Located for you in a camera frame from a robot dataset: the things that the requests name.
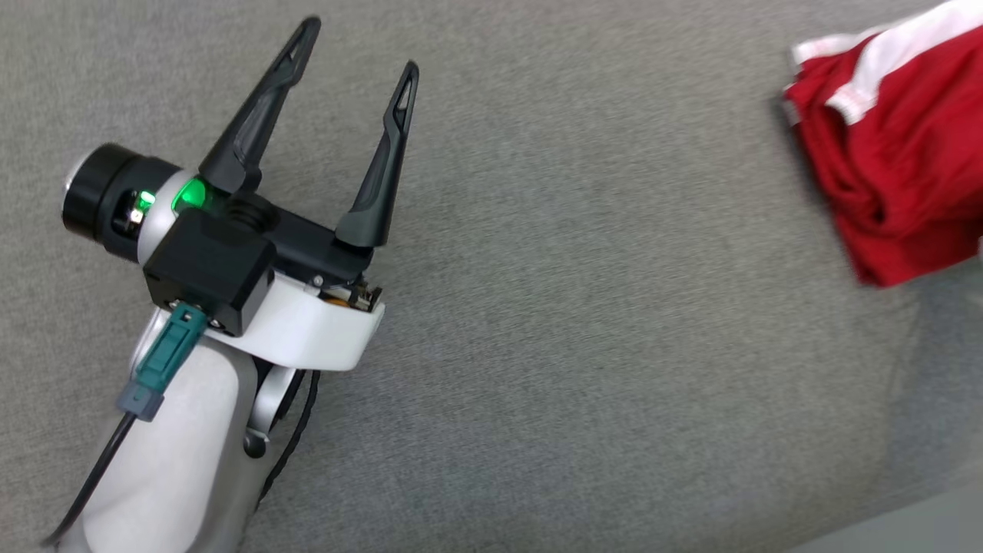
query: gray carpet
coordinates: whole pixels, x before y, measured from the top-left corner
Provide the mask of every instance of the gray carpet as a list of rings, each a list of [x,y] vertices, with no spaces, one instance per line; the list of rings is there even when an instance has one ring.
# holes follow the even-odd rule
[[[383,325],[243,550],[782,551],[975,478],[983,270],[859,286],[773,99],[785,48],[929,0],[0,5],[0,550],[87,471],[150,309],[66,232],[105,141],[196,166],[324,27],[264,192],[334,224],[422,69]]]

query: green light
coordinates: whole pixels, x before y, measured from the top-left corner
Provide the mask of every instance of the green light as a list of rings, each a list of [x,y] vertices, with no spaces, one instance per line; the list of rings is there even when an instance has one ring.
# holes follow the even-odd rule
[[[137,211],[145,214],[146,210],[149,210],[150,206],[153,205],[153,200],[154,197],[152,193],[146,190],[140,192],[140,195],[137,196]]]
[[[171,203],[171,210],[178,212],[179,208],[200,208],[204,206],[205,201],[208,199],[208,186],[204,184],[204,181],[193,178],[185,183],[181,192],[174,198],[174,202]]]

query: folded clothing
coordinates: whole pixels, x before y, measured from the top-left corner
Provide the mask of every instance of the folded clothing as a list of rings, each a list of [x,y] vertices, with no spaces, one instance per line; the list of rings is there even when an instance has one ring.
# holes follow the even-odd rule
[[[858,278],[891,286],[983,236],[983,1],[792,49],[787,112]]]

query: black cable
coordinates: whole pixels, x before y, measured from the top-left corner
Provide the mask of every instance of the black cable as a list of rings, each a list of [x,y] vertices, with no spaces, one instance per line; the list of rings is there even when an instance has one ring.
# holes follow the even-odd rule
[[[51,532],[51,535],[41,540],[41,547],[50,547],[65,536],[65,532],[72,527],[72,524],[79,519],[79,515],[82,514],[82,509],[86,507],[88,503],[88,498],[92,497],[92,492],[95,491],[95,486],[99,484],[99,480],[102,479],[102,475],[105,474],[106,468],[109,467],[109,463],[113,461],[113,457],[116,456],[116,450],[120,449],[120,444],[123,443],[123,439],[130,432],[130,428],[133,426],[133,422],[137,420],[137,416],[134,413],[125,413],[123,418],[120,420],[119,425],[113,432],[111,438],[106,443],[106,447],[102,450],[102,455],[99,456],[98,461],[92,467],[92,471],[89,472],[86,482],[82,484],[82,489],[79,490],[79,495],[75,497],[75,501],[72,503],[72,507],[69,507],[68,513],[65,514],[65,518],[62,519],[55,531]]]
[[[283,467],[287,465],[287,459],[292,453],[294,453],[294,450],[297,449],[297,444],[301,441],[301,434],[304,432],[304,429],[307,428],[307,423],[311,419],[311,410],[314,408],[315,399],[318,398],[318,380],[320,380],[320,371],[310,372],[311,388],[308,390],[308,398],[304,402],[304,410],[301,411],[301,417],[297,421],[297,427],[294,428],[294,433],[290,436],[290,441],[287,442],[287,447],[283,450],[283,455],[281,455],[280,459],[276,461],[273,469],[269,472],[269,476],[266,477],[266,482],[264,482],[262,485],[260,498],[256,501],[257,509],[260,507],[260,501],[262,501],[262,498],[266,497],[266,493],[273,487],[273,480],[280,475],[280,472],[283,472]]]

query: teal connector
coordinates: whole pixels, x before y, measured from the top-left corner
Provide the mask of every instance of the teal connector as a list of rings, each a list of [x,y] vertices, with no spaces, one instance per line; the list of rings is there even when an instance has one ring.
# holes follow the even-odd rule
[[[190,305],[179,304],[153,345],[137,365],[136,375],[116,405],[150,422],[164,401],[164,391],[184,364],[208,326],[208,316]]]

